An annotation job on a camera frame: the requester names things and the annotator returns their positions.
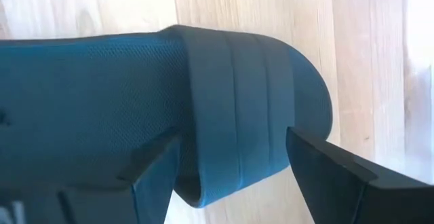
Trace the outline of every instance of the textured footbed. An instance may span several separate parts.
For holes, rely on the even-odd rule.
[[[270,37],[173,26],[0,41],[0,189],[127,187],[133,152],[176,128],[175,190],[201,207],[284,169],[288,126],[327,138],[330,95]]]

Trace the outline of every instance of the light wood background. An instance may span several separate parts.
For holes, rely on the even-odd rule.
[[[0,0],[0,39],[158,31],[261,33],[299,49],[332,95],[330,141],[433,182],[434,0]],[[312,223],[290,169],[166,223]]]

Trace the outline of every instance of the wood grain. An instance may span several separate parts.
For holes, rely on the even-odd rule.
[[[434,0],[0,0],[0,39],[259,33],[300,50],[332,96],[329,141],[434,182]],[[204,209],[175,193],[166,223],[312,223],[291,169]]]

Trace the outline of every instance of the wooden surface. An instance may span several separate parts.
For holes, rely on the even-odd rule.
[[[1,39],[148,32],[176,23],[293,45],[332,95],[330,142],[433,182],[434,0],[0,0]],[[290,169],[201,210],[174,195],[166,220],[312,222]]]

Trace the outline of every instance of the slide sandal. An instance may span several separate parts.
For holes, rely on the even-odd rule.
[[[203,207],[287,167],[288,126],[326,139],[330,95],[270,37],[0,41],[0,220],[163,223],[173,189]]]

